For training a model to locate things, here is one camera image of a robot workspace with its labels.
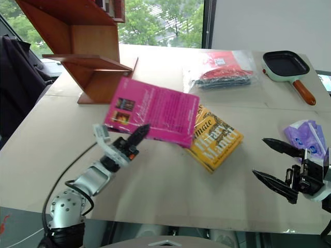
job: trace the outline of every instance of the shelf board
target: shelf board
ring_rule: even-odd
[[[91,68],[93,70],[109,71],[132,71],[133,66],[128,67],[112,59],[99,55],[82,55],[82,54],[43,54],[44,58],[60,61],[61,63],[71,63],[78,66]]]
[[[114,20],[91,0],[16,0],[25,2],[68,25],[111,25]]]

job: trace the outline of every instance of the white wall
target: white wall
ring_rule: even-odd
[[[331,0],[217,0],[212,48],[290,50],[331,71]]]

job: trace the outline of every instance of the black cable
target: black cable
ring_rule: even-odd
[[[48,232],[48,226],[47,226],[47,221],[46,221],[46,207],[48,204],[48,201],[51,198],[51,195],[53,194],[53,191],[55,189],[55,187],[57,186],[58,182],[61,180],[61,178],[63,177],[63,175],[75,164],[75,162],[77,162],[78,159],[80,159],[82,156],[84,156],[92,147],[94,147],[97,143],[93,143],[91,146],[89,146],[85,151],[83,151],[71,164],[68,165],[68,167],[61,173],[61,175],[58,177],[58,179],[56,180],[55,184],[53,185],[50,193],[48,194],[48,196],[46,197],[46,200],[43,204],[42,207],[42,213],[41,213],[41,218],[42,218],[42,226],[44,229],[45,234]]]
[[[80,188],[76,187],[75,185],[72,185],[71,183],[73,183],[73,182],[74,182],[74,180],[66,181],[65,185],[73,190],[76,190],[78,193],[82,194],[91,205],[91,207],[85,213],[82,214],[83,216],[85,216],[88,213],[90,213],[92,211],[92,209],[94,208],[94,202],[88,194],[86,194],[84,191],[82,191]]]
[[[329,234],[330,231],[331,231],[331,220],[330,220],[329,224],[326,226],[326,228],[320,234],[321,239],[324,241],[324,243],[327,245],[327,247],[331,247],[331,243],[329,243],[326,240],[326,237],[327,237],[327,235]]]

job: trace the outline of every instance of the wooden bookshelf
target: wooden bookshelf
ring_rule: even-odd
[[[84,94],[78,103],[109,103],[137,57],[121,58],[117,24],[91,0],[16,0]]]

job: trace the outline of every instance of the yellow book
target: yellow book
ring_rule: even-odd
[[[213,173],[243,138],[238,130],[200,104],[192,146],[186,150],[210,173]]]

